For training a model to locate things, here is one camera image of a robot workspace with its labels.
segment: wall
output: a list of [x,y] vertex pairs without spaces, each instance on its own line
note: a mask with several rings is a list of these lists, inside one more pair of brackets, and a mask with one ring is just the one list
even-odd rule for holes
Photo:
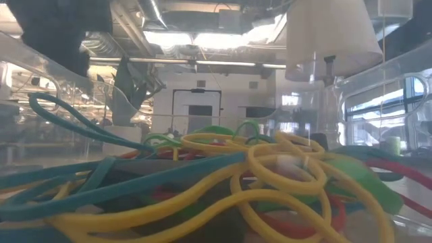
[[[256,75],[161,72],[159,77],[167,88],[154,96],[152,132],[166,132],[171,127],[171,118],[160,115],[171,115],[173,90],[196,88],[197,80],[206,80],[206,90],[221,90],[221,117],[228,118],[221,119],[220,124],[232,129],[237,127],[237,117],[246,117],[245,107],[268,107],[269,97],[274,97],[267,92],[268,80]],[[249,89],[250,81],[257,81],[258,89]]]

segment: white lamp shade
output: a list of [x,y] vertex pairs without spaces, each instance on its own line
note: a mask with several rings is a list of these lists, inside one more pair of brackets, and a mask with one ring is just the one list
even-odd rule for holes
[[334,76],[361,72],[383,58],[363,0],[296,0],[287,15],[288,80],[322,80],[325,57],[335,56]]

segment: white wall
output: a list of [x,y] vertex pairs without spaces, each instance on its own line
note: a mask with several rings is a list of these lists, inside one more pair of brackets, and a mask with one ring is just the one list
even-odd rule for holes
[[[154,96],[152,132],[165,132],[171,127],[171,118],[158,115],[171,115],[173,90],[196,88],[197,80],[206,80],[205,90],[221,90],[221,126],[234,129],[238,125],[238,117],[246,117],[246,108],[250,106],[268,107],[269,97],[273,94],[267,92],[268,80],[262,80],[257,75],[230,74],[175,74],[162,72],[160,79],[166,83],[167,88]],[[257,81],[258,89],[249,89],[249,82]]]

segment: yellow object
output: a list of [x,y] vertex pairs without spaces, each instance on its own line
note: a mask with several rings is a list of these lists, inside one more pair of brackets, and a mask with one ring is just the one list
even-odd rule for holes
[[[245,163],[230,165],[213,172],[185,192],[155,205],[121,213],[104,213],[100,215],[64,213],[50,217],[46,221],[67,235],[72,241],[79,243],[165,243],[172,242],[193,232],[223,210],[232,206],[238,206],[251,228],[268,242],[317,243],[325,239],[328,242],[345,243],[348,240],[331,227],[331,207],[329,199],[323,190],[327,182],[327,176],[332,176],[338,179],[345,189],[355,194],[374,214],[381,230],[380,242],[394,243],[394,233],[389,220],[373,196],[352,178],[321,161],[335,155],[326,154],[324,149],[316,142],[305,138],[283,133],[277,133],[275,138],[277,144],[261,143],[247,146],[244,144],[246,141],[245,138],[232,140],[231,136],[219,134],[185,135],[182,138],[182,144],[186,148],[211,154],[244,151],[247,152],[248,160]],[[197,139],[224,140],[225,146],[201,144],[195,142]],[[293,157],[300,157],[300,167],[290,164],[295,161],[292,159]],[[297,174],[304,178],[305,181],[299,182],[285,178],[265,167],[274,163],[284,163],[284,165],[291,166],[292,169],[296,170],[296,173],[299,171]],[[240,176],[247,170],[253,172],[258,178],[258,182],[253,187],[254,189],[242,191]],[[116,232],[163,219],[191,205],[207,190],[228,178],[231,178],[231,196],[216,202],[202,213],[173,228],[151,236],[132,240],[110,240],[89,235],[89,233]],[[258,189],[264,183],[274,186],[277,190]],[[70,183],[62,186],[54,200],[67,196],[73,186]],[[323,207],[323,216],[316,214],[307,205],[294,198],[293,194],[318,196]],[[248,204],[252,200],[268,200],[288,206],[303,216],[316,229],[317,234],[304,240],[293,240],[281,235],[269,227],[253,211],[252,207]]]

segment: lamp shade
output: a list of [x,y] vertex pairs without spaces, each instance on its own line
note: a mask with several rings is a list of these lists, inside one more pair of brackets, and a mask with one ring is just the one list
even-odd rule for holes
[[363,0],[296,0],[287,17],[288,80],[324,79],[326,57],[335,57],[333,76],[361,72],[383,58]]

